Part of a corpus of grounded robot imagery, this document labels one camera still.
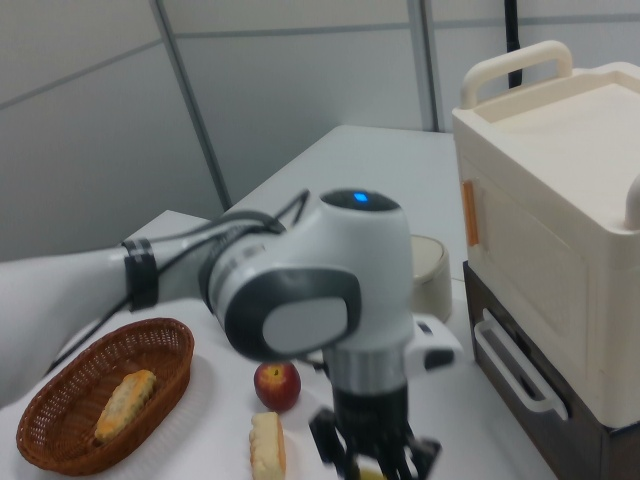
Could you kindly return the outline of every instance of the pastry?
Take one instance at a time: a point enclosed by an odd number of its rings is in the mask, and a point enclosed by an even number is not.
[[[287,458],[280,417],[275,412],[258,413],[251,423],[249,442],[253,480],[283,480]]]
[[[126,427],[151,396],[156,376],[149,370],[140,370],[124,377],[104,407],[95,437],[100,443],[110,442]]]

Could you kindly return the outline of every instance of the red apple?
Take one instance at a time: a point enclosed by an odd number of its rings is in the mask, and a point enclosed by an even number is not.
[[[300,375],[289,362],[263,363],[253,375],[256,394],[265,407],[286,412],[300,396]]]

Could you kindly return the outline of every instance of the wicker basket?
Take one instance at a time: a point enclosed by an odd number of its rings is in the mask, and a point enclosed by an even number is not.
[[[96,341],[31,400],[16,435],[30,463],[66,475],[101,472],[127,457],[178,403],[189,384],[193,335],[182,323],[154,318]],[[151,398],[111,442],[94,439],[96,423],[125,375],[156,375]]]

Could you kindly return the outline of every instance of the white storage box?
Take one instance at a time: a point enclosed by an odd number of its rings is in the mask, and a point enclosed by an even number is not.
[[[573,70],[543,42],[473,67],[453,114],[469,266],[599,422],[640,421],[640,68]]]

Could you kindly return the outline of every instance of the gray wall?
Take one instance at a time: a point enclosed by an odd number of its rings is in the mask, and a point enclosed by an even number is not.
[[[162,3],[233,202],[337,125],[433,127],[411,2]]]
[[[518,3],[522,46],[558,39],[577,67],[640,64],[640,2]],[[0,261],[113,244],[166,209],[216,217],[225,190],[237,202],[336,125],[451,131],[465,73],[505,51],[503,0],[0,12]]]
[[[148,0],[0,0],[0,261],[222,211]]]

